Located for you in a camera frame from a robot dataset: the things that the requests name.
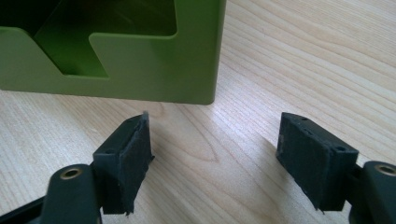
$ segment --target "screw hole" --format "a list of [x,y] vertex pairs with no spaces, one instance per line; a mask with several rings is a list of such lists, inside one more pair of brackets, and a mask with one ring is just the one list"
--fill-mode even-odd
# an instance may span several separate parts
[[61,173],[61,179],[67,180],[67,179],[73,179],[79,175],[81,175],[82,170],[79,168],[70,168],[63,173]]
[[384,175],[391,175],[391,176],[396,176],[396,170],[393,167],[390,167],[388,165],[382,165],[379,164],[375,167],[375,169],[377,171],[379,171],[380,173],[384,174]]

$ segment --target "wood grain surface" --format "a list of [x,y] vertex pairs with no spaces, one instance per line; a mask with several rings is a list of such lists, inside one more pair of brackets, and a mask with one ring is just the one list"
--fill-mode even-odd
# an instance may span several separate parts
[[104,223],[347,223],[276,160],[282,111],[396,163],[396,2],[229,0],[212,105],[0,91],[0,215],[147,110],[156,156],[135,213]]

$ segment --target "light wood surface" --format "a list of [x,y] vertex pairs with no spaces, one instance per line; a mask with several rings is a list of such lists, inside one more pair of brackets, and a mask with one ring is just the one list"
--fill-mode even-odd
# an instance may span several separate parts
[[129,217],[104,223],[347,223],[276,160],[282,111],[396,163],[396,2],[230,0],[213,105],[0,91],[0,215],[147,110],[156,156]]

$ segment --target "green plastic box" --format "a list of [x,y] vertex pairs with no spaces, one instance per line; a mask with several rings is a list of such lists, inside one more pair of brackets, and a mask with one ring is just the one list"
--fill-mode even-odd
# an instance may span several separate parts
[[226,0],[3,0],[0,89],[207,105]]

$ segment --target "black clamp jaw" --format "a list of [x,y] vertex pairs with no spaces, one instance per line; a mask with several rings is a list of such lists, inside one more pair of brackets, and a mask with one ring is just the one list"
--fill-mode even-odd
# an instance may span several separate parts
[[102,223],[104,214],[129,215],[154,159],[149,115],[125,120],[93,153],[91,165],[75,164],[52,175],[47,195],[0,217],[0,223]]
[[282,113],[276,157],[316,209],[351,205],[350,223],[396,223],[396,166],[356,164],[359,151],[310,119]]

